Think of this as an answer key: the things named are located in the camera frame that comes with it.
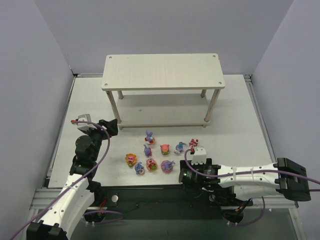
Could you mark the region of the red white strawberry toy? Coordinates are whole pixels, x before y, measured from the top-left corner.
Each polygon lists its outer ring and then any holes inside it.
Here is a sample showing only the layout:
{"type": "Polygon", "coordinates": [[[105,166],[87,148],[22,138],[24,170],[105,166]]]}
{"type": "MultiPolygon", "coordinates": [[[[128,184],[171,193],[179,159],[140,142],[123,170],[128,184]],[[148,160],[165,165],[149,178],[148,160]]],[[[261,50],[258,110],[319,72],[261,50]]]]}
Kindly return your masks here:
{"type": "Polygon", "coordinates": [[[193,150],[195,147],[197,147],[199,144],[199,140],[198,139],[195,139],[195,138],[192,138],[189,142],[189,147],[191,150],[193,150]]]}

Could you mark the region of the pink bear burger toy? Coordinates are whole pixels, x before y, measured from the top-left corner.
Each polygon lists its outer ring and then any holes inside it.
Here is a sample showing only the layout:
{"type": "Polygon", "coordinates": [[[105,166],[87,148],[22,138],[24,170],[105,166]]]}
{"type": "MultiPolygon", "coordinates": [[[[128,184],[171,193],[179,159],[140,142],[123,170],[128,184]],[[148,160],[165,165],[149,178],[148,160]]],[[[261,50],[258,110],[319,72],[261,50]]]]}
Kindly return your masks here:
{"type": "Polygon", "coordinates": [[[162,155],[168,155],[170,153],[170,145],[169,144],[160,145],[160,151],[162,155]]]}

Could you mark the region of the pink bear clover toy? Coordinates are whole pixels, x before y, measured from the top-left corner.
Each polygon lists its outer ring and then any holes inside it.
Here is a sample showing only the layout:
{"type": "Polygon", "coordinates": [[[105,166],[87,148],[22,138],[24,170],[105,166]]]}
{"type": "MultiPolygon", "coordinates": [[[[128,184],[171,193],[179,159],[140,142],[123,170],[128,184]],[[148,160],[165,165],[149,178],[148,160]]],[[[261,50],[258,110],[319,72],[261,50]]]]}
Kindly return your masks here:
{"type": "Polygon", "coordinates": [[[154,172],[158,169],[158,164],[153,158],[149,158],[146,160],[146,168],[150,172],[154,172]]]}

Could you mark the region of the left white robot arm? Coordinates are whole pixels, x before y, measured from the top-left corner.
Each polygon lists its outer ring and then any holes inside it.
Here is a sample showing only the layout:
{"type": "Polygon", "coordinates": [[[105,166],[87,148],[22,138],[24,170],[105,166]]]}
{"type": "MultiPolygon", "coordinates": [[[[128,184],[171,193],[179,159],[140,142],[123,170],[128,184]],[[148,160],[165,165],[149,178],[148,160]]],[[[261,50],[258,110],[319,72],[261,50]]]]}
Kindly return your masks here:
{"type": "Polygon", "coordinates": [[[102,202],[101,184],[93,180],[102,160],[103,141],[118,135],[118,121],[93,123],[88,114],[71,121],[83,134],[75,141],[75,155],[59,195],[28,225],[28,240],[68,240],[87,208],[102,202]]]}

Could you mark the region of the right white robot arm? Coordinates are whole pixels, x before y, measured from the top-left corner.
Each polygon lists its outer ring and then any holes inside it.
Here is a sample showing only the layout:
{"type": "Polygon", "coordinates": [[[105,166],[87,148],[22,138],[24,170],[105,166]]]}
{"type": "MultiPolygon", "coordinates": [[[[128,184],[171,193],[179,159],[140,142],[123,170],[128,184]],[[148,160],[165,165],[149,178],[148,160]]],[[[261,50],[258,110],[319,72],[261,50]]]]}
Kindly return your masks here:
{"type": "Polygon", "coordinates": [[[210,158],[200,165],[181,160],[178,181],[208,192],[223,206],[268,196],[283,196],[294,202],[311,200],[306,168],[288,158],[252,167],[213,164],[210,158]]]}

